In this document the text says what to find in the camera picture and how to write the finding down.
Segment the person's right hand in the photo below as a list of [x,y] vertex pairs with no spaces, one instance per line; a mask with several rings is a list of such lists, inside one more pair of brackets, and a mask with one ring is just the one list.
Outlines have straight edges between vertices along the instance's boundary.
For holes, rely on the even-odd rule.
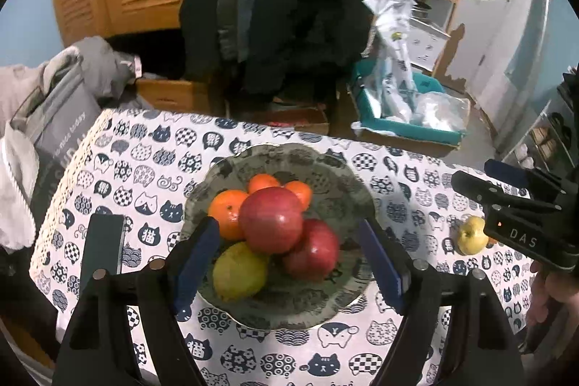
[[567,321],[561,337],[555,344],[564,350],[571,340],[578,336],[578,279],[569,273],[550,270],[548,266],[534,260],[530,271],[535,274],[531,285],[531,303],[527,310],[526,322],[530,328],[527,350],[536,351],[543,340],[547,339],[550,327],[537,328],[544,324],[549,315],[557,315],[560,304],[567,312]]

